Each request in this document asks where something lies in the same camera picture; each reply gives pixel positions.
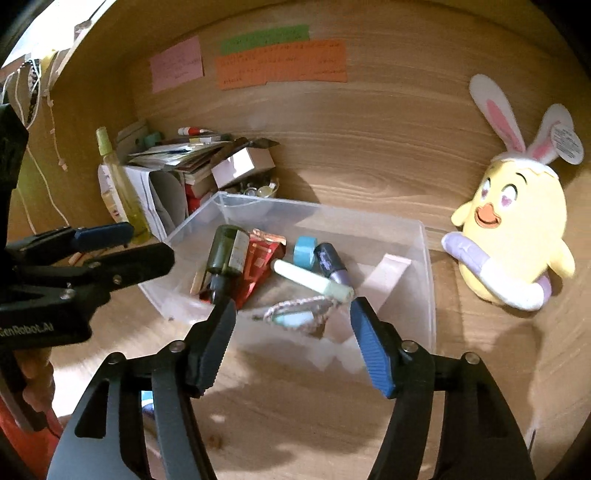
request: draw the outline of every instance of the stack of papers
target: stack of papers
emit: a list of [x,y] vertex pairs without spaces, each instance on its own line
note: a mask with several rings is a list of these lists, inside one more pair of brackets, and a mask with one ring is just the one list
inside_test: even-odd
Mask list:
[[131,154],[129,164],[154,170],[192,173],[207,163],[211,155],[227,143],[187,143],[152,147],[142,153]]

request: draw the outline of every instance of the stuffed chick toy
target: stuffed chick toy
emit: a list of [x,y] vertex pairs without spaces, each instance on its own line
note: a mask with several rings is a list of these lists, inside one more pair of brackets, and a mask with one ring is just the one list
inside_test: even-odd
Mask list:
[[538,310],[551,294],[548,267],[562,278],[574,275],[573,256],[562,240],[566,200],[548,164],[559,150],[568,162],[580,163],[583,149],[563,105],[548,108],[526,149],[511,106],[495,82],[476,75],[470,94],[507,151],[493,158],[474,198],[452,215],[452,223],[463,231],[448,233],[441,242],[480,298]]

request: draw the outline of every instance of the spray bottle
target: spray bottle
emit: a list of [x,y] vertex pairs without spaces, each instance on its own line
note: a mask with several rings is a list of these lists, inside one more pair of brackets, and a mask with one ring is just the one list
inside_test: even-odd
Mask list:
[[134,227],[132,242],[143,244],[151,238],[150,227],[139,204],[138,196],[124,168],[119,164],[117,153],[113,151],[106,127],[100,127],[96,131],[96,139],[99,144],[99,152],[115,185],[115,191],[112,193],[115,203],[122,209],[119,214],[123,221],[129,222]]

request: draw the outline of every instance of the pink sticky note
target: pink sticky note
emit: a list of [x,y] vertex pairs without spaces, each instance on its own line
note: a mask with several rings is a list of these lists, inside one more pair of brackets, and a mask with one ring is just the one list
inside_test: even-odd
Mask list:
[[203,76],[199,37],[189,38],[150,59],[152,93],[176,87]]

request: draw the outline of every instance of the blue gripper pad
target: blue gripper pad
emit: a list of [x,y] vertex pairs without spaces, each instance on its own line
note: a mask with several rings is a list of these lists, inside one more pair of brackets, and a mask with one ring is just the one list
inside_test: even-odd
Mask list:
[[397,349],[365,297],[351,302],[351,326],[375,388],[386,398],[394,395],[392,362]]

